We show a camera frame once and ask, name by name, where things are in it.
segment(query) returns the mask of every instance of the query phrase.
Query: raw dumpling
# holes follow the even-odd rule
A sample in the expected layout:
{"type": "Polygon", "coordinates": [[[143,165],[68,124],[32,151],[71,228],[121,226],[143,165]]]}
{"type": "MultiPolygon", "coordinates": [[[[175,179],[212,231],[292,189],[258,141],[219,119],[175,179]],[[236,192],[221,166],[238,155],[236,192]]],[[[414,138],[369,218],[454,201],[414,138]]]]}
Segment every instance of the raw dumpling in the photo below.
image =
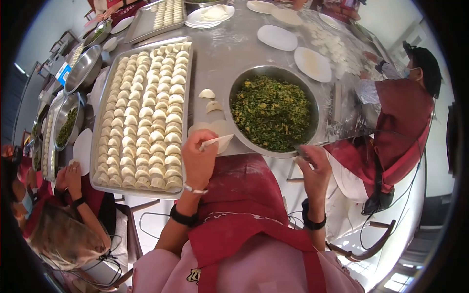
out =
{"type": "Polygon", "coordinates": [[[185,93],[185,91],[184,91],[184,88],[182,87],[182,85],[180,85],[180,84],[173,85],[169,90],[170,95],[172,95],[172,94],[183,94],[183,93],[185,93]]]}
{"type": "Polygon", "coordinates": [[[176,75],[171,79],[171,84],[185,84],[186,79],[182,75],[176,75]]]}

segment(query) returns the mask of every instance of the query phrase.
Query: green vegetable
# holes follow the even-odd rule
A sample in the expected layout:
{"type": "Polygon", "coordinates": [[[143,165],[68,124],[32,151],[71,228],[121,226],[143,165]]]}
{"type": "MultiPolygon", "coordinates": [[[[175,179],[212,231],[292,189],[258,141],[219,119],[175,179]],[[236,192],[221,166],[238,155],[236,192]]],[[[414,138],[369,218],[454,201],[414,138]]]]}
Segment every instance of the green vegetable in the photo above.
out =
{"type": "Polygon", "coordinates": [[[241,132],[259,147],[293,151],[294,143],[306,143],[310,125],[310,101],[297,86],[267,76],[246,80],[231,113],[241,132]]]}
{"type": "Polygon", "coordinates": [[[56,143],[59,148],[63,147],[66,143],[70,134],[72,134],[73,125],[75,124],[76,115],[78,113],[78,107],[73,108],[67,114],[67,121],[59,131],[59,135],[56,138],[56,143]]]}

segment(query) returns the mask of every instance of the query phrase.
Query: white floor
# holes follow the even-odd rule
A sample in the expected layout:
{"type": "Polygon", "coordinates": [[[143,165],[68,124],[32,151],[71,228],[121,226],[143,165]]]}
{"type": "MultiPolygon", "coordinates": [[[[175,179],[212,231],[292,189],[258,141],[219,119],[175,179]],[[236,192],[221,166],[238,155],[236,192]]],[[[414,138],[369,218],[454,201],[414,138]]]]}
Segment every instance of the white floor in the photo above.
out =
{"type": "MultiPolygon", "coordinates": [[[[286,182],[293,162],[292,159],[265,158],[265,160],[279,182],[282,194],[287,200],[288,213],[300,211],[301,202],[306,198],[303,184],[286,182]]],[[[394,200],[402,195],[402,193],[408,188],[413,176],[414,171],[395,186],[396,192],[394,200]]],[[[377,282],[386,276],[386,274],[395,265],[407,243],[411,239],[420,218],[420,211],[422,209],[424,198],[424,183],[424,169],[421,168],[411,189],[407,204],[406,201],[408,193],[405,194],[393,207],[376,214],[376,221],[390,223],[393,219],[398,221],[401,212],[403,212],[395,232],[380,252],[378,252],[374,257],[359,263],[351,263],[343,257],[339,258],[344,265],[349,267],[352,277],[357,279],[364,286],[366,291],[373,288],[377,282]]],[[[131,195],[126,195],[125,198],[125,204],[128,206],[135,206],[154,200],[151,198],[131,195]]],[[[173,203],[173,201],[161,200],[161,203],[134,214],[138,237],[143,253],[147,253],[155,247],[156,242],[158,241],[155,237],[159,237],[161,230],[168,219],[166,216],[152,215],[148,214],[148,212],[169,214],[173,203]]],[[[295,213],[294,216],[301,218],[300,213],[295,213]]],[[[299,220],[296,221],[298,225],[302,225],[299,220]]],[[[373,245],[383,233],[383,228],[365,227],[362,233],[363,245],[365,247],[373,245]]],[[[344,249],[352,250],[355,254],[359,254],[364,251],[360,244],[360,229],[352,231],[350,234],[337,239],[334,244],[341,245],[344,249]]],[[[106,265],[99,265],[90,270],[90,273],[102,281],[110,280],[113,276],[113,271],[107,268],[106,265]]],[[[126,285],[131,285],[131,280],[127,281],[126,285]]],[[[121,286],[118,292],[125,292],[125,288],[125,285],[121,286]]]]}

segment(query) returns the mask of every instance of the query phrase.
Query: face mask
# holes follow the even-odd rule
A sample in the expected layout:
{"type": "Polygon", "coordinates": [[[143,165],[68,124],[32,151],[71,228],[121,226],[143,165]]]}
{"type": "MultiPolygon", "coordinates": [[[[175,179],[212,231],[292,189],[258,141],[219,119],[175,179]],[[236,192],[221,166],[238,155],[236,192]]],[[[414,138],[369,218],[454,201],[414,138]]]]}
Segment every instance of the face mask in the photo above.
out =
{"type": "Polygon", "coordinates": [[[24,198],[21,201],[21,203],[23,204],[24,208],[28,211],[28,213],[26,215],[24,215],[24,217],[27,219],[27,218],[29,218],[29,216],[31,215],[31,212],[32,212],[32,200],[31,200],[31,196],[30,196],[28,190],[26,190],[26,189],[24,191],[24,198]]]}

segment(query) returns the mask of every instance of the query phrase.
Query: black wire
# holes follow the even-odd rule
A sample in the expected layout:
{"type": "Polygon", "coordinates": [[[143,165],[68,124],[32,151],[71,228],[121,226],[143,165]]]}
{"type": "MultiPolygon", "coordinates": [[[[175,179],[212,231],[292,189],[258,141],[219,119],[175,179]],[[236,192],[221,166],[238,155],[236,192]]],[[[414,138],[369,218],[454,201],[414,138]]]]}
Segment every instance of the black wire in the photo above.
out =
{"type": "Polygon", "coordinates": [[[146,211],[146,212],[144,212],[144,213],[142,214],[142,216],[140,217],[140,221],[138,222],[138,225],[140,226],[140,230],[142,230],[142,232],[145,233],[145,234],[147,234],[148,236],[151,236],[151,237],[156,238],[156,239],[159,240],[159,237],[153,236],[152,234],[146,232],[146,231],[142,228],[142,219],[143,219],[144,215],[146,215],[146,214],[157,215],[157,216],[167,216],[167,217],[169,217],[169,215],[167,215],[167,214],[160,214],[160,213],[152,213],[152,212],[146,211]]]}

